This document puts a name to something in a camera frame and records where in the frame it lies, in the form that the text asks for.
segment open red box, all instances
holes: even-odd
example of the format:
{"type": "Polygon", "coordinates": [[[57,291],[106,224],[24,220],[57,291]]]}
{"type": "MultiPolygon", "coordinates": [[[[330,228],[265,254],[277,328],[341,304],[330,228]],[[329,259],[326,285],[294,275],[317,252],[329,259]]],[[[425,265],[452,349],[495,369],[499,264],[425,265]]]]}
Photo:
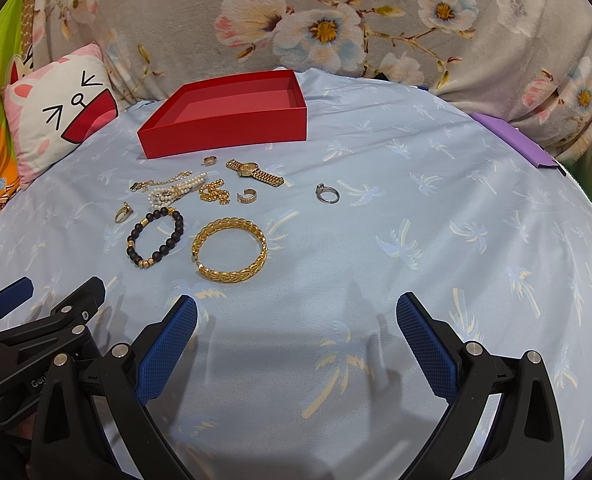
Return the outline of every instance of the open red box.
{"type": "Polygon", "coordinates": [[[293,70],[207,79],[178,89],[138,137],[146,158],[307,140],[307,105],[293,70]]]}

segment ring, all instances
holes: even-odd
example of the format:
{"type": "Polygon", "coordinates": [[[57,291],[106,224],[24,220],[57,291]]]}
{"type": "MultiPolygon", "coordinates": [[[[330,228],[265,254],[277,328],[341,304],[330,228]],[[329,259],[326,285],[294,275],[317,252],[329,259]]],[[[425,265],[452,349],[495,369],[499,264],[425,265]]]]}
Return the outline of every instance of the ring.
{"type": "Polygon", "coordinates": [[[205,225],[201,229],[201,232],[199,232],[193,239],[193,244],[191,245],[191,257],[198,266],[198,272],[208,280],[221,283],[243,282],[244,280],[251,278],[263,268],[265,260],[267,259],[267,240],[263,232],[260,231],[260,228],[249,220],[245,220],[244,218],[221,218],[205,225]],[[260,244],[260,254],[251,265],[241,270],[234,270],[233,272],[221,272],[219,270],[209,269],[199,262],[198,254],[200,253],[202,244],[212,234],[222,231],[223,229],[242,229],[243,231],[251,233],[256,240],[258,240],[258,243],[260,244]]]}
{"type": "Polygon", "coordinates": [[[340,200],[340,193],[338,193],[338,190],[334,189],[333,187],[325,186],[325,184],[318,184],[316,186],[316,196],[319,200],[322,200],[323,202],[328,204],[335,204],[340,200]],[[336,195],[336,198],[335,200],[327,200],[326,198],[322,197],[323,193],[333,193],[336,195]]]}
{"type": "Polygon", "coordinates": [[[255,192],[255,189],[245,189],[243,190],[243,194],[245,195],[251,195],[251,196],[243,196],[240,193],[237,193],[237,201],[242,203],[242,204],[250,204],[252,202],[255,202],[257,194],[255,192]]]}
{"type": "Polygon", "coordinates": [[[129,218],[129,216],[134,212],[134,210],[127,202],[123,203],[124,205],[120,209],[118,209],[118,212],[116,213],[116,216],[113,219],[113,221],[116,222],[116,224],[122,224],[122,222],[129,218]]]}

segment purple notebook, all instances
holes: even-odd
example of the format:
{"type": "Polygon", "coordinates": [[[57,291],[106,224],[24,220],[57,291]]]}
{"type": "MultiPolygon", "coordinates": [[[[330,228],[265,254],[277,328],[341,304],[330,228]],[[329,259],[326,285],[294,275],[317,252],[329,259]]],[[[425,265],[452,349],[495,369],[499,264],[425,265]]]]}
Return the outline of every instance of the purple notebook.
{"type": "Polygon", "coordinates": [[[553,168],[555,170],[560,170],[563,175],[566,174],[565,170],[561,168],[560,164],[557,163],[549,153],[542,149],[533,140],[522,135],[521,132],[511,126],[511,124],[502,119],[483,114],[473,113],[471,114],[471,117],[503,139],[536,168],[553,168]]]}

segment bed sheet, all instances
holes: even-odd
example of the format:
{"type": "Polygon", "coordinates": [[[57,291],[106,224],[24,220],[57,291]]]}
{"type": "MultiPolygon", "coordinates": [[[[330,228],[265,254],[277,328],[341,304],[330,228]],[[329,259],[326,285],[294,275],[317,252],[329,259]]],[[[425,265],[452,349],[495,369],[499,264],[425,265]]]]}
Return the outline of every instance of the bed sheet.
{"type": "MultiPolygon", "coordinates": [[[[90,322],[102,351],[131,342],[181,294],[199,325],[163,394],[148,404],[176,453],[199,478],[397,479],[439,421],[396,325],[397,298],[413,291],[429,313],[494,353],[537,349],[558,402],[566,478],[592,455],[592,205],[569,176],[536,170],[467,115],[416,88],[300,75],[306,142],[144,158],[136,131],[158,104],[131,108],[87,140],[0,213],[0,288],[29,276],[32,300],[0,330],[46,316],[99,276],[106,302],[90,322]],[[234,196],[221,206],[190,194],[174,205],[185,234],[159,265],[138,269],[125,238],[147,211],[136,181],[202,170],[206,155],[234,196]],[[285,184],[272,188],[225,168],[253,160],[285,184]],[[320,182],[338,188],[319,202],[320,182]],[[114,215],[127,200],[136,214],[114,215]],[[216,218],[241,216],[265,232],[269,257],[236,285],[201,278],[191,239],[216,218]]],[[[148,254],[172,230],[156,221],[138,239],[148,254]]],[[[257,250],[237,232],[201,251],[234,270],[257,250]]],[[[103,417],[108,409],[99,402],[103,417]]],[[[494,402],[459,471],[471,468],[494,402]]],[[[137,475],[111,423],[122,466],[137,475]]]]}

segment black beaded bracelet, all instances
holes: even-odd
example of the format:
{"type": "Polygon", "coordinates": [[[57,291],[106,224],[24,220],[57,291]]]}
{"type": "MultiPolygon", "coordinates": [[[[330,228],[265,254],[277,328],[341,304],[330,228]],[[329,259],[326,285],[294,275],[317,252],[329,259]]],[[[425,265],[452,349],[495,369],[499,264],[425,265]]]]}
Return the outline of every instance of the black beaded bracelet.
{"type": "Polygon", "coordinates": [[[180,212],[173,207],[161,207],[160,209],[156,209],[153,213],[147,213],[140,222],[134,225],[133,231],[127,237],[127,254],[131,261],[134,262],[138,267],[143,267],[146,269],[162,260],[163,256],[167,256],[169,251],[173,249],[176,243],[180,241],[180,238],[184,232],[185,223],[183,221],[183,215],[181,215],[180,212]],[[152,222],[161,216],[167,215],[171,215],[175,220],[175,229],[173,230],[171,237],[167,238],[165,244],[161,245],[157,251],[154,251],[154,253],[151,255],[151,258],[147,260],[143,259],[143,257],[136,252],[136,239],[140,236],[144,226],[149,224],[149,222],[152,222]]]}

